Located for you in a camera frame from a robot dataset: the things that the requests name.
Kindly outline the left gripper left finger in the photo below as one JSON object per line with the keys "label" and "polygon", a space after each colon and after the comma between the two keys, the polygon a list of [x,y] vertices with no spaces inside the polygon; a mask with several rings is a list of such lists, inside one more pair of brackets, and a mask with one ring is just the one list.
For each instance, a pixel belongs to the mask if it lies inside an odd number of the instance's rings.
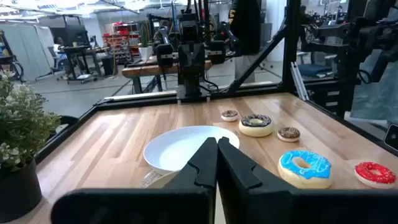
{"label": "left gripper left finger", "polygon": [[158,189],[78,189],[53,205],[52,224],[213,224],[217,142],[207,138]]}

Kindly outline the small chocolate sprinkled donut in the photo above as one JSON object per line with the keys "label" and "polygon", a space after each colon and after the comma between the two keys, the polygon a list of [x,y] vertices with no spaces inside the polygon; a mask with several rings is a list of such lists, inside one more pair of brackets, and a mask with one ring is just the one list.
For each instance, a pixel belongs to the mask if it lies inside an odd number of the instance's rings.
{"label": "small chocolate sprinkled donut", "polygon": [[221,113],[221,119],[226,122],[233,122],[239,118],[239,114],[235,110],[226,110]]}
{"label": "small chocolate sprinkled donut", "polygon": [[277,137],[285,142],[297,142],[300,139],[300,131],[295,127],[283,127],[278,130]]}

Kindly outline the large chocolate frosted donut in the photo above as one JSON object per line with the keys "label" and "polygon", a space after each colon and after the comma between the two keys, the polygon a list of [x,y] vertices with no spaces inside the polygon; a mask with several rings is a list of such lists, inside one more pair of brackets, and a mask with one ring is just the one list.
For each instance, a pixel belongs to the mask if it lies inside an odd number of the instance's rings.
{"label": "large chocolate frosted donut", "polygon": [[251,114],[241,118],[239,130],[247,136],[261,138],[273,132],[274,122],[267,115]]}

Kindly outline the large blue frosted donut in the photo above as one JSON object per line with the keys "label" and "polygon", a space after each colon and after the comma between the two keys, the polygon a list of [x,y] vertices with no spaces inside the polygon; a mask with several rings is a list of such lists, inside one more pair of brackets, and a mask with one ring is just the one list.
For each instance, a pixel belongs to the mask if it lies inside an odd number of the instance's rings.
{"label": "large blue frosted donut", "polygon": [[332,184],[329,160],[311,151],[296,150],[281,155],[280,177],[299,189],[327,189]]}

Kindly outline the small red sprinkled donut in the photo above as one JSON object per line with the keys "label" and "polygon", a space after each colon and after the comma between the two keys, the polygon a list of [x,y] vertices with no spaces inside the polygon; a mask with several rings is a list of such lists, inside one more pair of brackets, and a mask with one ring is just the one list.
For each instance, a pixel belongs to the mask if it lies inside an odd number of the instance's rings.
{"label": "small red sprinkled donut", "polygon": [[375,162],[360,162],[354,167],[354,174],[360,182],[375,189],[391,189],[397,181],[393,171]]}

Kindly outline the cactus in white pot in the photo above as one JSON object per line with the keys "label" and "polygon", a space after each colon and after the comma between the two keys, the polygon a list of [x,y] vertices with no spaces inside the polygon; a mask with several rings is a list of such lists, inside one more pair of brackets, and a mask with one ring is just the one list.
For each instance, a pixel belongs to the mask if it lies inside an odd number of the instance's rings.
{"label": "cactus in white pot", "polygon": [[152,46],[150,44],[150,32],[148,22],[145,21],[141,24],[139,29],[140,46],[139,53],[141,55],[141,60],[146,62],[150,59],[152,55]]}

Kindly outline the wooden workbench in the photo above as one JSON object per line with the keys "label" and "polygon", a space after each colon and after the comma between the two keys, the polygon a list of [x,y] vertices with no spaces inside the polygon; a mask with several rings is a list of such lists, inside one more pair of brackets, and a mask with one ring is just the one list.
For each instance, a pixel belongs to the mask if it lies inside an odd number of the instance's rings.
{"label": "wooden workbench", "polygon": [[162,68],[158,66],[155,58],[152,57],[148,62],[139,62],[132,65],[126,65],[122,69],[122,75],[132,81],[132,94],[150,93],[155,88],[158,91],[168,89],[168,77],[174,78],[172,82],[175,85],[171,89],[178,88],[184,84],[177,63],[171,67]]}

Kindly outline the red parts shelf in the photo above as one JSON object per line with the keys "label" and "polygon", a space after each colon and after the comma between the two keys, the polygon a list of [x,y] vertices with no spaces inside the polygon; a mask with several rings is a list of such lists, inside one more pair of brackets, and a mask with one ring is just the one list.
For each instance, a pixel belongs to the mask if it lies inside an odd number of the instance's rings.
{"label": "red parts shelf", "polygon": [[105,24],[104,45],[110,48],[117,64],[139,60],[139,25],[136,22]]}

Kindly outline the woven round coaster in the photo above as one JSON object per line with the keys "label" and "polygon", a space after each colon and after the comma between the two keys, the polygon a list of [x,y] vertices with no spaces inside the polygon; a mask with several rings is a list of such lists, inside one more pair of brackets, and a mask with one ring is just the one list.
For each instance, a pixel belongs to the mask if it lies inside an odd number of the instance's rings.
{"label": "woven round coaster", "polygon": [[159,178],[161,178],[163,175],[156,172],[156,171],[151,171],[148,174],[146,174],[146,176],[143,178],[142,182],[141,182],[141,187],[142,188],[146,188],[148,186],[150,186],[150,184],[152,184],[153,182],[155,182],[156,180],[158,180]]}

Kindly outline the silver aluminium strut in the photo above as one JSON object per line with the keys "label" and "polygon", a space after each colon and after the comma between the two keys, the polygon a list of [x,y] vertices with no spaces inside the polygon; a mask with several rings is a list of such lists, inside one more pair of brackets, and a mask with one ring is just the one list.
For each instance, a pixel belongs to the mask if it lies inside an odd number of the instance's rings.
{"label": "silver aluminium strut", "polygon": [[308,101],[309,97],[308,97],[307,89],[304,85],[302,76],[300,74],[300,70],[299,70],[296,62],[290,63],[290,70],[292,72],[292,77],[294,79],[296,91],[298,93],[299,98],[303,101]]}

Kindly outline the person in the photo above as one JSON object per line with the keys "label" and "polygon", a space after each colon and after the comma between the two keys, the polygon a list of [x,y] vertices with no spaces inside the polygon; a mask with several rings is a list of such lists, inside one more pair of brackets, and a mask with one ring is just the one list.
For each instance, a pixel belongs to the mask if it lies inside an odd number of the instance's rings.
{"label": "person", "polygon": [[69,75],[68,59],[65,53],[61,53],[60,49],[64,47],[64,43],[61,37],[54,38],[53,51],[58,58],[58,65],[63,67],[65,74]]}

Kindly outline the black drawer cabinet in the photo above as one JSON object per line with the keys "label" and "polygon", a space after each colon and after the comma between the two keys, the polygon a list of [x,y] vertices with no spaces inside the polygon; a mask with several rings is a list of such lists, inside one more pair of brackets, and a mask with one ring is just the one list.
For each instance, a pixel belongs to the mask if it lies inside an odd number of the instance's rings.
{"label": "black drawer cabinet", "polygon": [[336,80],[312,80],[305,81],[305,87],[310,93],[310,99],[321,106],[322,108],[330,111],[331,113],[338,114],[340,86]]}

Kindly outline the white partition curtain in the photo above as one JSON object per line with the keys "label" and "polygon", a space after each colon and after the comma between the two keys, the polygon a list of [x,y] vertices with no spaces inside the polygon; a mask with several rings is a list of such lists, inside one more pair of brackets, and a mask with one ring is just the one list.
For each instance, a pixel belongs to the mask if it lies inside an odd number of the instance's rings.
{"label": "white partition curtain", "polygon": [[5,38],[24,69],[24,79],[35,80],[51,72],[53,57],[53,35],[49,27],[24,24],[0,24]]}

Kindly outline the black equipment cart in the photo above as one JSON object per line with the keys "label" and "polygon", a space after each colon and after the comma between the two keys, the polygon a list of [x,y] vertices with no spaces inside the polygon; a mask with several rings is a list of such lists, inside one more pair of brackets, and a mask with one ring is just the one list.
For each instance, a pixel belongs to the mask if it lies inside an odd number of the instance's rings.
{"label": "black equipment cart", "polygon": [[8,72],[13,80],[25,83],[23,66],[17,61],[6,39],[5,32],[0,29],[0,72]]}

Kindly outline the green plant in black pot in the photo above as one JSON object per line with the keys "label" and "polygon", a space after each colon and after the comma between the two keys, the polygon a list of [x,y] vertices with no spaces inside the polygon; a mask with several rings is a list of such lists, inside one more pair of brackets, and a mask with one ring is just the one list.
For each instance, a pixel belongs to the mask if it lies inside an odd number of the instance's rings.
{"label": "green plant in black pot", "polygon": [[29,85],[0,75],[0,223],[24,216],[41,201],[35,158],[60,126],[45,102]]}

